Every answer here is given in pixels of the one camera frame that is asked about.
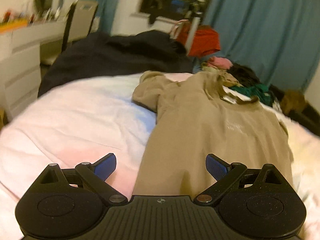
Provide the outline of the tan t-shirt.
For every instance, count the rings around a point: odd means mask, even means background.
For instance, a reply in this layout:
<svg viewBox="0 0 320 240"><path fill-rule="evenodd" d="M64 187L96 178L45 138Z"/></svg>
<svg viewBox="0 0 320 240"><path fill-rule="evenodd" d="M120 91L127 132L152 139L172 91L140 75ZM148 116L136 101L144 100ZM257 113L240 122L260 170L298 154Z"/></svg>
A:
<svg viewBox="0 0 320 240"><path fill-rule="evenodd" d="M176 82L147 71L132 100L157 115L135 195L195 197L214 182L206 170L208 154L249 168L271 163L293 181L284 124L258 98L244 101L226 93L217 75L200 72Z"/></svg>

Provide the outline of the pastel bed sheet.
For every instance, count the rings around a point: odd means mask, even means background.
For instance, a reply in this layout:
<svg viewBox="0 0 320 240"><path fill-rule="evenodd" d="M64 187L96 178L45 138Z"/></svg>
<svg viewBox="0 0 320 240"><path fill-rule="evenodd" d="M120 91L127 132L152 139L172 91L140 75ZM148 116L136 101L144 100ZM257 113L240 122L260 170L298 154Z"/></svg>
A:
<svg viewBox="0 0 320 240"><path fill-rule="evenodd" d="M73 168L114 153L107 182L131 197L156 116L131 101L140 75L94 77L56 87L1 130L1 239L21 239L15 207L51 163Z"/></svg>

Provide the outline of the green garment in pile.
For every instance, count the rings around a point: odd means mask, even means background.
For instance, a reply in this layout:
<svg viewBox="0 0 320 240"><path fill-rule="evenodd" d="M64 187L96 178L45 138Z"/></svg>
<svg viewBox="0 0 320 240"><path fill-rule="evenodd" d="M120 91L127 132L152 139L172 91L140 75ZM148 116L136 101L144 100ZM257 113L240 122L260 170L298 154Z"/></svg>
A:
<svg viewBox="0 0 320 240"><path fill-rule="evenodd" d="M260 102L272 107L274 102L274 96L269 91L269 88L264 84L256 84L251 87L239 87L239 86L232 86L230 87L231 90L236 91L242 95L245 95L249 98L251 97L258 97Z"/></svg>

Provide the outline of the olive garment in pile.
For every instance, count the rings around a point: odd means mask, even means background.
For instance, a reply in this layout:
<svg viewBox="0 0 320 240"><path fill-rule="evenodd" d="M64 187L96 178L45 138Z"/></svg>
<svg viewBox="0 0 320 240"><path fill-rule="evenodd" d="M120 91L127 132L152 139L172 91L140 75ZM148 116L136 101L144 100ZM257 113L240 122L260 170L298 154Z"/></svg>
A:
<svg viewBox="0 0 320 240"><path fill-rule="evenodd" d="M222 80L222 84L226 87L233 87L233 86L238 86L242 87L240 82L230 73L227 72L225 69L217 68L216 66L207 66L203 65L201 67L201 70L204 72L211 72L220 77Z"/></svg>

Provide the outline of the black garment in pile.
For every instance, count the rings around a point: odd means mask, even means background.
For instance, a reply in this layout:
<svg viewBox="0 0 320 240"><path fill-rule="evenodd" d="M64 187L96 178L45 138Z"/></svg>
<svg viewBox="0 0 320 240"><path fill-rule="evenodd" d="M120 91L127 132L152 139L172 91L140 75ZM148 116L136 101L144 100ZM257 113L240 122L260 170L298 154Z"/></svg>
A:
<svg viewBox="0 0 320 240"><path fill-rule="evenodd" d="M227 72L236 78L244 87L252 87L261 84L260 79L249 67L234 63Z"/></svg>

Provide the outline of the pink garment in pile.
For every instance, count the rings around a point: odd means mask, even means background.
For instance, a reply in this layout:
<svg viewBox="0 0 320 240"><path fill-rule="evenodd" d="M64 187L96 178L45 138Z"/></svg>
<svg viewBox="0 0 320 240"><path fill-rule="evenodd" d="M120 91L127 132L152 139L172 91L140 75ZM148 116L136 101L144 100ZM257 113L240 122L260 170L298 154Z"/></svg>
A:
<svg viewBox="0 0 320 240"><path fill-rule="evenodd" d="M211 58L209 58L207 63L210 66L214 66L216 68L224 70L229 70L233 66L232 62L229 59L217 56L212 56Z"/></svg>

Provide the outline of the black garment on bed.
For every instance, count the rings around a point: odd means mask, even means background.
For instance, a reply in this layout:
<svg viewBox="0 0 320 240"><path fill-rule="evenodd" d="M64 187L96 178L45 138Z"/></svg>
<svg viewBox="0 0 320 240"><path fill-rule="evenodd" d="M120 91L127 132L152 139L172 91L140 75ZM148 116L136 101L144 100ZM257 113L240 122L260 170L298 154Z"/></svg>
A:
<svg viewBox="0 0 320 240"><path fill-rule="evenodd" d="M151 30L131 36L91 33L57 57L41 81L38 96L75 80L131 75L147 70L191 73L193 63L185 47L162 31Z"/></svg>

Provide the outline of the white vanity dresser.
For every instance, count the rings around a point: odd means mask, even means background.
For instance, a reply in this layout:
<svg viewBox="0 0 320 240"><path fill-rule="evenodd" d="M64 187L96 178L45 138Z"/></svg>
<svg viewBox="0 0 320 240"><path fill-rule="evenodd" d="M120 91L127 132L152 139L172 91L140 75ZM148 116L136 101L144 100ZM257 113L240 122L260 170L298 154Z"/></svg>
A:
<svg viewBox="0 0 320 240"><path fill-rule="evenodd" d="M1 34L1 108L8 120L37 99L40 45L63 38L65 26L65 21L53 21Z"/></svg>

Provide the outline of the red garment on stand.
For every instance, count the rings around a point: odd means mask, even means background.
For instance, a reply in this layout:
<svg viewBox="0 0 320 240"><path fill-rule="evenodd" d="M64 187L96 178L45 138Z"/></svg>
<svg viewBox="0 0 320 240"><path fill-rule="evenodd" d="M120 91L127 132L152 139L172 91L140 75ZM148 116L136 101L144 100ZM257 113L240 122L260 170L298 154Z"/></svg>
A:
<svg viewBox="0 0 320 240"><path fill-rule="evenodd" d="M188 56L202 58L221 50L219 34L209 25L198 27Z"/></svg>

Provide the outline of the grey backed chair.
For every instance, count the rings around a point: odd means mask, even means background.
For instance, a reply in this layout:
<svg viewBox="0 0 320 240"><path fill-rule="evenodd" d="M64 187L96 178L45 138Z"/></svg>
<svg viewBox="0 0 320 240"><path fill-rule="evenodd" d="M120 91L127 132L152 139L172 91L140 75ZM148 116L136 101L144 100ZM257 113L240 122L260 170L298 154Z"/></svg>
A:
<svg viewBox="0 0 320 240"><path fill-rule="evenodd" d="M77 0L72 3L62 39L62 52L70 43L83 39L90 33L97 9L98 2L94 0Z"/></svg>

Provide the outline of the right teal curtain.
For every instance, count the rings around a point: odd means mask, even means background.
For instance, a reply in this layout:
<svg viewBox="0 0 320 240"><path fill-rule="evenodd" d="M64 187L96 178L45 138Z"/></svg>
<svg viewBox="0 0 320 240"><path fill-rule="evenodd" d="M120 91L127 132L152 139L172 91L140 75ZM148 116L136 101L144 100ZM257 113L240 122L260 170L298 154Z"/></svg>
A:
<svg viewBox="0 0 320 240"><path fill-rule="evenodd" d="M266 85L304 91L319 65L319 0L211 0L204 23L219 33L218 55Z"/></svg>

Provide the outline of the orange tray on dresser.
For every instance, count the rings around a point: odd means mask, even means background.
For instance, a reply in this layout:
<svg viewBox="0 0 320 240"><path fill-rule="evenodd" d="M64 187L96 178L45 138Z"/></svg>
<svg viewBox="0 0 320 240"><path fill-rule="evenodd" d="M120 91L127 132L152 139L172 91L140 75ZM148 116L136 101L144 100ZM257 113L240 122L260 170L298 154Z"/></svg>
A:
<svg viewBox="0 0 320 240"><path fill-rule="evenodd" d="M15 21L7 22L7 23L1 23L0 33L23 28L23 27L26 27L27 25L28 25L27 20L15 20Z"/></svg>

